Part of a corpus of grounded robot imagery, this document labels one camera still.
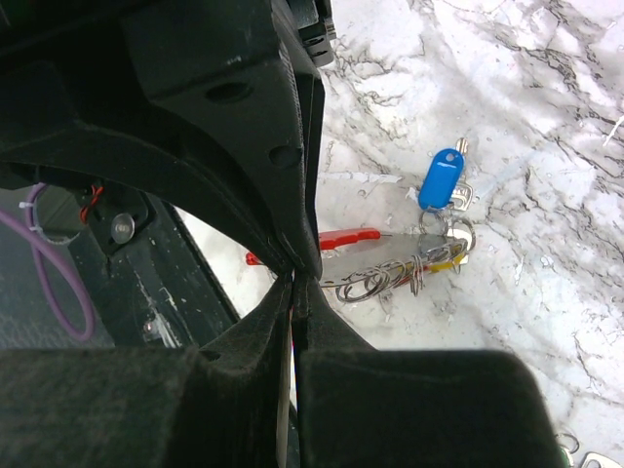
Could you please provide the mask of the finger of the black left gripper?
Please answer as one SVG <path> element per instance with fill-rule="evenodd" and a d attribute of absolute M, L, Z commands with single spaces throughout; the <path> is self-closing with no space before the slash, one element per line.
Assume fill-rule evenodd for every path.
<path fill-rule="evenodd" d="M 318 72 L 274 62 L 249 73 L 136 73 L 147 100 L 212 137 L 252 183 L 292 267 L 321 273 L 307 189 L 310 101 Z"/>

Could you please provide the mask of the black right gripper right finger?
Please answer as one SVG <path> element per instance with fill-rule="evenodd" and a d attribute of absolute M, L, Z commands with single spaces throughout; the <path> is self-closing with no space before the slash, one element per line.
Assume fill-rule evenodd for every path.
<path fill-rule="evenodd" d="M 293 283 L 292 334 L 305 467 L 561 467 L 537 384 L 495 350 L 380 351 Z"/>

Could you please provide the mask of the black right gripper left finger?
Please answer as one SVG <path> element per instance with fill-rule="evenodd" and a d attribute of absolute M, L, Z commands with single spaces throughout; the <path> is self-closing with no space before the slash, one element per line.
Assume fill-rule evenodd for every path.
<path fill-rule="evenodd" d="M 7 350 L 5 467 L 282 467 L 292 285 L 204 348 Z"/>

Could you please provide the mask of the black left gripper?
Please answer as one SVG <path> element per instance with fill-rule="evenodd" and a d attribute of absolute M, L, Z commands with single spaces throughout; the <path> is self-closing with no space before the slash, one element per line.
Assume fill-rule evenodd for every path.
<path fill-rule="evenodd" d="M 207 136 L 172 149 L 89 122 L 59 70 L 249 73 L 274 62 L 314 73 L 332 62 L 328 1 L 4 1 L 1 185 L 94 179 L 154 195 L 200 218 L 277 272 L 293 263 L 249 178 Z"/>

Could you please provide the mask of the metal key organizer red handle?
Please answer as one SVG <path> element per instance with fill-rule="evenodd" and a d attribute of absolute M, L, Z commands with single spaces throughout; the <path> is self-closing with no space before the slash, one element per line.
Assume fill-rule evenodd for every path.
<path fill-rule="evenodd" d="M 323 275 L 320 287 L 342 303 L 357 303 L 409 287 L 417 296 L 428 274 L 459 272 L 476 246 L 472 223 L 463 217 L 443 220 L 432 232 L 389 233 L 373 227 L 320 234 Z"/>

